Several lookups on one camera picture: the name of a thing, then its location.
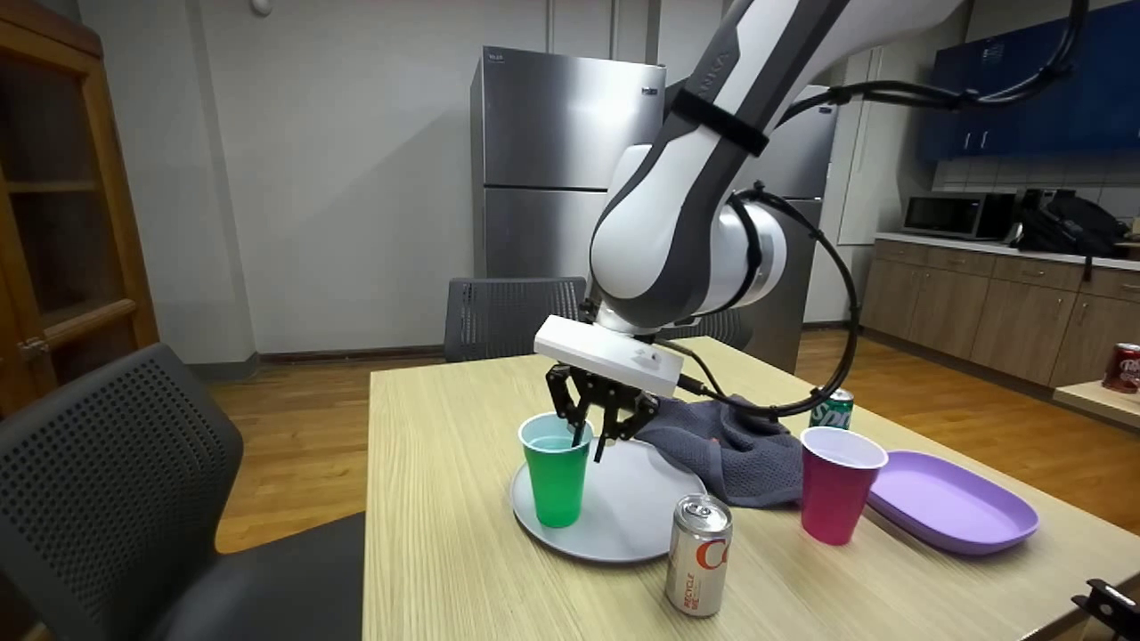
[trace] white plate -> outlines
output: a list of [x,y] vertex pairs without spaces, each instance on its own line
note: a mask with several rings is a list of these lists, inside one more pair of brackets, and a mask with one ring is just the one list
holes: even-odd
[[648,561],[671,553],[675,508],[702,496],[694,472],[671,466],[645,440],[614,440],[601,464],[585,469],[585,498],[575,526],[543,526],[529,466],[509,485],[521,526],[543,546],[589,561]]

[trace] pink cup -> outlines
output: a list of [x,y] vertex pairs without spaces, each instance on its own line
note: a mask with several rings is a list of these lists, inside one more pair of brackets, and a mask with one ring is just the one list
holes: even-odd
[[886,466],[886,452],[852,431],[809,426],[801,526],[827,546],[845,546],[857,534],[871,485]]

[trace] dark towel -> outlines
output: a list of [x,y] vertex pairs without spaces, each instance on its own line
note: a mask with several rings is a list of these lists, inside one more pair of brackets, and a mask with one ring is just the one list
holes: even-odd
[[800,439],[783,424],[737,412],[726,401],[664,397],[639,439],[675,466],[698,472],[730,505],[795,505],[801,496]]

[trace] green plastic cup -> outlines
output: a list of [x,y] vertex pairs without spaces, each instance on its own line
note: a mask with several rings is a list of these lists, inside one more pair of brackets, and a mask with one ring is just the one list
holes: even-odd
[[591,439],[597,433],[585,426],[575,444],[575,424],[557,412],[537,412],[521,424],[537,524],[569,526],[582,515]]

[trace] wire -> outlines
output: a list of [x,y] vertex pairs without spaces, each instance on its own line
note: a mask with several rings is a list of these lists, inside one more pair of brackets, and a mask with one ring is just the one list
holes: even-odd
[[857,278],[852,278],[850,265],[842,261],[842,253],[834,250],[834,243],[821,232],[821,224],[814,224],[807,215],[800,215],[787,198],[768,191],[763,184],[740,191],[740,198],[768,204],[768,208],[781,211],[783,218],[800,222],[800,224],[827,250],[827,255],[832,255],[834,266],[842,269],[842,280],[845,280],[845,292],[850,292],[850,319],[845,319],[850,343],[845,343],[845,355],[838,358],[832,380],[827,380],[825,388],[814,388],[809,397],[787,401],[787,407],[753,407],[753,401],[730,397],[730,395],[719,388],[715,374],[708,369],[708,362],[707,362],[698,351],[690,351],[690,350],[684,350],[684,346],[676,346],[676,343],[664,343],[664,346],[690,355],[690,358],[702,367],[707,380],[680,378],[680,388],[687,388],[687,392],[694,392],[694,395],[708,395],[708,397],[719,397],[719,401],[726,401],[726,407],[734,407],[734,408],[740,408],[740,412],[770,415],[770,419],[776,419],[776,415],[795,415],[795,412],[809,412],[814,407],[821,407],[825,397],[832,397],[832,395],[850,380],[850,374],[852,374],[857,350],[860,350],[860,292],[857,292]]
[[815,91],[809,100],[800,100],[783,109],[781,123],[825,108],[825,104],[850,104],[857,95],[872,100],[872,104],[902,104],[902,108],[931,108],[931,109],[973,109],[973,108],[1011,108],[1029,100],[1032,91],[1056,84],[1060,78],[1068,78],[1072,70],[1072,58],[1083,37],[1083,18],[1088,18],[1092,5],[1088,0],[1072,0],[1068,5],[1068,18],[1066,18],[1066,31],[1056,47],[1056,53],[1048,58],[1048,63],[1037,69],[1037,75],[1028,75],[998,91],[978,91],[978,88],[946,88],[946,84],[918,84],[918,82],[857,82],[857,84],[834,84],[827,91]]

